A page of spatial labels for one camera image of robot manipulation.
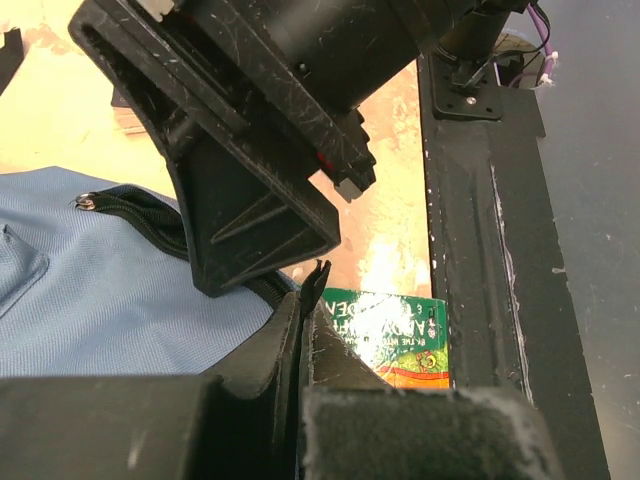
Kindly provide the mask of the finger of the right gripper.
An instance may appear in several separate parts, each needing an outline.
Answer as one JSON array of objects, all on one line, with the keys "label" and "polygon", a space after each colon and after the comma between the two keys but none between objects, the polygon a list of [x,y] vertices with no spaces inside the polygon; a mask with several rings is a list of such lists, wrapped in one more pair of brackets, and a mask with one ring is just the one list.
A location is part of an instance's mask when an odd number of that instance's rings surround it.
[{"label": "finger of the right gripper", "polygon": [[226,149],[203,136],[166,161],[193,283],[208,296],[341,241],[337,209],[309,182],[303,157],[278,141]]}]

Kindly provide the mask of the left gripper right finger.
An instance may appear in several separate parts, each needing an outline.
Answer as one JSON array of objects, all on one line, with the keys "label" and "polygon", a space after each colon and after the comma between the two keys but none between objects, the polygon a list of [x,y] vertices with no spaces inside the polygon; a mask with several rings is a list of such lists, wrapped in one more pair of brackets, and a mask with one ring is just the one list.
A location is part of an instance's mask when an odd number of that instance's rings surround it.
[{"label": "left gripper right finger", "polygon": [[397,389],[334,330],[324,306],[303,334],[303,479],[562,479],[543,417],[507,388]]}]

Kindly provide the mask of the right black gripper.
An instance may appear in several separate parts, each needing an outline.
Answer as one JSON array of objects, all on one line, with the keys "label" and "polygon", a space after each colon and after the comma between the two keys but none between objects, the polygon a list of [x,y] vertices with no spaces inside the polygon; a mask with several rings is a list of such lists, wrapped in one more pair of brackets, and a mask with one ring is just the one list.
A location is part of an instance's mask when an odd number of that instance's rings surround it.
[{"label": "right black gripper", "polygon": [[288,153],[352,200],[376,180],[361,103],[477,13],[476,1],[84,1],[68,30],[124,95],[178,198],[202,135],[247,172]]}]

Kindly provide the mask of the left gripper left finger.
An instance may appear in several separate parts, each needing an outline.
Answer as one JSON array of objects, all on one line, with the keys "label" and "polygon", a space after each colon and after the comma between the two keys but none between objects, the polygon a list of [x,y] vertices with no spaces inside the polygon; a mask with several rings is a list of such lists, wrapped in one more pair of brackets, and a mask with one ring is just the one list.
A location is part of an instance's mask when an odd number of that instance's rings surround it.
[{"label": "left gripper left finger", "polygon": [[1,384],[5,479],[293,479],[301,299],[199,375]]}]

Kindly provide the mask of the dark two cities book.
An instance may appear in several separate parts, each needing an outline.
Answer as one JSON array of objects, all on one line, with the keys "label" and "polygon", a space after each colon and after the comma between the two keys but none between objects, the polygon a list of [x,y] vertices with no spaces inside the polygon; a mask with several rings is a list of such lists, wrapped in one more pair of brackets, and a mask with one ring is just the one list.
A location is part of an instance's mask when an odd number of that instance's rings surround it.
[{"label": "dark two cities book", "polygon": [[110,105],[113,110],[114,121],[118,129],[125,135],[147,133],[142,121],[117,89],[113,89]]}]

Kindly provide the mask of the blue student backpack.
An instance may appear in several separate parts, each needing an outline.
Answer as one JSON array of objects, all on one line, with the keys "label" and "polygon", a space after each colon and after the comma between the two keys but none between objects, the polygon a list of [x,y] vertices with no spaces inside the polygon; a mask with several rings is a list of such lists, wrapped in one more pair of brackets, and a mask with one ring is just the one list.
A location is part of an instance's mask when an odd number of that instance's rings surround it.
[{"label": "blue student backpack", "polygon": [[1,177],[3,377],[199,374],[293,290],[273,273],[198,291],[170,197],[60,167]]}]

